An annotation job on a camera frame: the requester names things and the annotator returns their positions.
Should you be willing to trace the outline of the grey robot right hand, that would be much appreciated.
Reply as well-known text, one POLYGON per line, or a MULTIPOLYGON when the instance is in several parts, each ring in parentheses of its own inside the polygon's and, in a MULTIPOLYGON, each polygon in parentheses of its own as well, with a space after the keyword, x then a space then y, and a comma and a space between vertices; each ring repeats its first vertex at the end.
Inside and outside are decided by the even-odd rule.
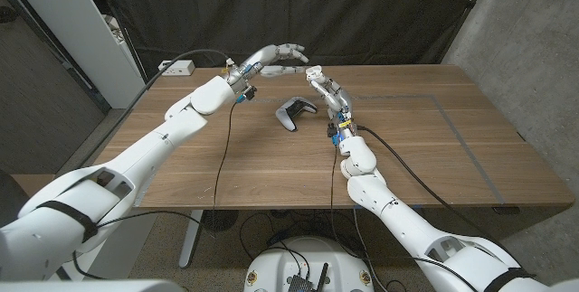
POLYGON ((352 118, 352 100, 336 81, 323 74, 309 74, 307 81, 327 104, 329 119, 337 127, 352 118))

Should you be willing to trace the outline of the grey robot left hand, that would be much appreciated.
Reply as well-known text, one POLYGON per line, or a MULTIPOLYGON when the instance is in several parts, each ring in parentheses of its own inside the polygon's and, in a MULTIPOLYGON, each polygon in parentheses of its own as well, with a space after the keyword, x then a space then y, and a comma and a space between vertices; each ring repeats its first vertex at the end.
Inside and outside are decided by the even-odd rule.
POLYGON ((241 84, 243 80, 251 79, 258 73, 266 78, 282 74, 301 73, 305 70, 303 66, 272 66, 272 64, 275 61, 287 59, 296 59, 308 63, 308 57, 302 53, 304 50, 303 46, 295 43, 265 46, 251 55, 240 66, 233 67, 224 78, 233 87, 241 84))

